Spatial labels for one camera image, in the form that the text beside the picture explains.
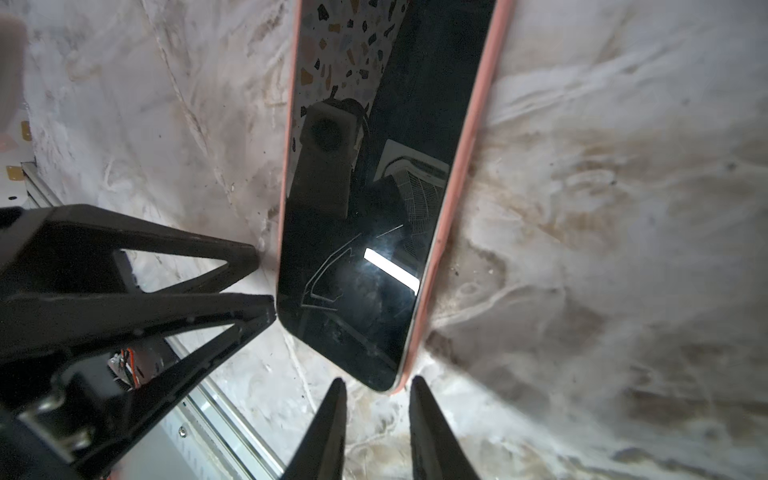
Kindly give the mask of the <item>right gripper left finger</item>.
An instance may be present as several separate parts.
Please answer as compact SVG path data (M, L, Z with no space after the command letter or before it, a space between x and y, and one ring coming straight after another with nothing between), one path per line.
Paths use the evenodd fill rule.
M281 479L341 480L346 422L346 385L336 378Z

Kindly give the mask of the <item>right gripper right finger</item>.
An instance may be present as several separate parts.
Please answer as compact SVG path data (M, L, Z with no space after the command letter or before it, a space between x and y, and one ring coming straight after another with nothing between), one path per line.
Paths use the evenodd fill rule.
M480 479L422 376L411 383L409 420L414 479Z

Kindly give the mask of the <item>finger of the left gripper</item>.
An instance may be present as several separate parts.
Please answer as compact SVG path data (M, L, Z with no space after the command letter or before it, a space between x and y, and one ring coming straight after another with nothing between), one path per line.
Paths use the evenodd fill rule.
M260 266L254 246L185 232L91 205L4 208L4 294L137 293L128 252L221 261L221 266L166 287L168 293L217 293Z
M275 319L269 295L29 294L1 303L1 475L99 479ZM108 355L205 328L218 334L123 391Z

